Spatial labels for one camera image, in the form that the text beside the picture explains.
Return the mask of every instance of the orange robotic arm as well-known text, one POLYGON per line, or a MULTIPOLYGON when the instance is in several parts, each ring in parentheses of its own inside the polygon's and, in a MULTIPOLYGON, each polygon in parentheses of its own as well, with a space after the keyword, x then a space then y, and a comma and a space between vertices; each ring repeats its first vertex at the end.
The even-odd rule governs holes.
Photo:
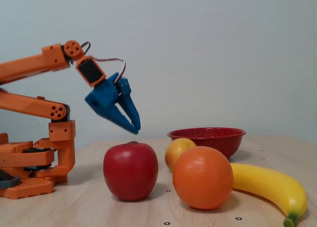
MULTIPOLYGON (((86 101, 95 112, 137 133, 140 129, 140 119, 130 98, 131 90, 127 80, 117 77, 114 82, 112 76, 108 81, 95 59, 86 56, 76 41, 43 47, 42 54, 1 63, 0 85, 44 72, 69 68, 73 61, 76 62, 77 71, 89 86, 94 88, 86 97, 86 101), (123 107, 135 127, 118 113, 114 105, 116 102, 123 107)), ((68 172, 75 164, 75 121, 69 119, 69 106, 45 100, 44 97, 32 98, 8 93, 0 88, 0 109, 51 119, 49 138, 40 139, 34 144, 32 141, 9 143, 7 134, 0 134, 0 156, 3 159, 0 162, 0 196, 16 199, 52 192, 52 183, 66 181, 68 172), (54 160, 54 151, 57 151, 58 165, 49 168, 54 160), (32 178, 29 174, 30 166, 35 167, 35 176, 32 178), (24 185, 3 189, 3 172, 20 177, 24 185)))

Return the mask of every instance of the wooden table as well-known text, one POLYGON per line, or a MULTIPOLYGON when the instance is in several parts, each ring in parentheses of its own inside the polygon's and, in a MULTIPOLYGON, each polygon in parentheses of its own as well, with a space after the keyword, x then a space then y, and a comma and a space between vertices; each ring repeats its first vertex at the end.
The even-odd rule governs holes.
MULTIPOLYGON (((103 176, 106 150, 122 142, 95 142, 76 150, 76 165, 68 183, 53 194, 19 200, 0 198, 1 227, 282 227, 284 215, 274 204, 233 191, 216 211, 198 211, 176 195, 172 174, 164 162, 169 139, 138 140, 151 145, 159 159, 157 183, 140 202, 114 198, 103 176)), ((299 227, 317 226, 317 146, 289 136, 244 136, 232 162, 282 171, 298 179, 308 195, 308 211, 299 227)))

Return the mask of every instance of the apple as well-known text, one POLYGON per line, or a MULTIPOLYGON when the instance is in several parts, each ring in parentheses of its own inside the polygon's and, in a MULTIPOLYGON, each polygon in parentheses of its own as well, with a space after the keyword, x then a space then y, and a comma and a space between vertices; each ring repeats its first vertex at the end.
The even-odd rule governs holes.
POLYGON ((109 191, 123 201, 146 198, 153 190, 159 163, 153 148, 129 142, 109 148, 104 157, 104 177, 109 191))

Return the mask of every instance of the speckled red bowl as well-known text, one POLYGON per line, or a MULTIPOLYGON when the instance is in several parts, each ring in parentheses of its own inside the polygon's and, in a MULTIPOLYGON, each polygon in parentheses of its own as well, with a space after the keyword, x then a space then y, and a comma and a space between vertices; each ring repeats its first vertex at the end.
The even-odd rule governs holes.
POLYGON ((180 129, 169 132, 167 135, 172 140, 187 138, 197 146, 207 146, 219 150, 227 158, 230 158, 238 149, 242 136, 246 131, 236 128, 210 127, 180 129))

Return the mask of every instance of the yellow banana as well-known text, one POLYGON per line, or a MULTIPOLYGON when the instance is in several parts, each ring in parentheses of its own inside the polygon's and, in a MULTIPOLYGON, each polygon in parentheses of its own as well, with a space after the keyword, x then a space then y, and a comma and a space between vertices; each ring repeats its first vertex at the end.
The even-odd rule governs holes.
POLYGON ((233 188, 250 192, 270 200, 287 216, 285 227, 294 227, 307 209, 303 186, 284 173, 248 164, 231 163, 233 188))

